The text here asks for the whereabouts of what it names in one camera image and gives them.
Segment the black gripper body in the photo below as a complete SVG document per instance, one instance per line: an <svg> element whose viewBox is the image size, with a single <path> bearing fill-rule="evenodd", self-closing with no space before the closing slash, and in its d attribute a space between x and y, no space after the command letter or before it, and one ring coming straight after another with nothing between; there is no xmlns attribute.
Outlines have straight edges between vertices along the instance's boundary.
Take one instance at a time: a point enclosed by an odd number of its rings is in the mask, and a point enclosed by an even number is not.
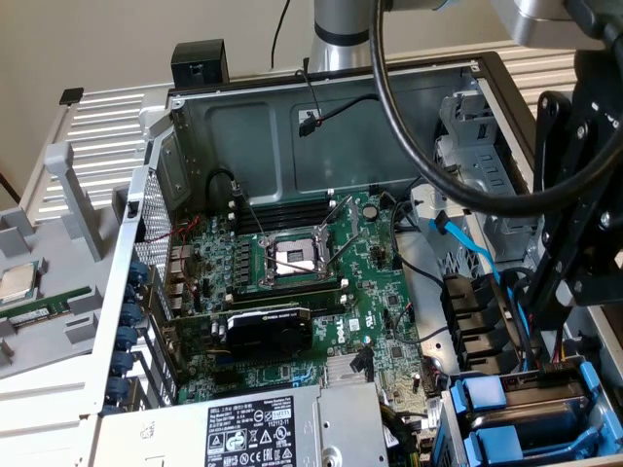
<svg viewBox="0 0 623 467"><path fill-rule="evenodd" d="M578 51L574 56L576 83L571 101L572 141L580 147L575 170L580 171L601 151L617 156L600 181L578 199L580 205L602 195L612 175L622 165L622 76L612 54Z"/></svg>

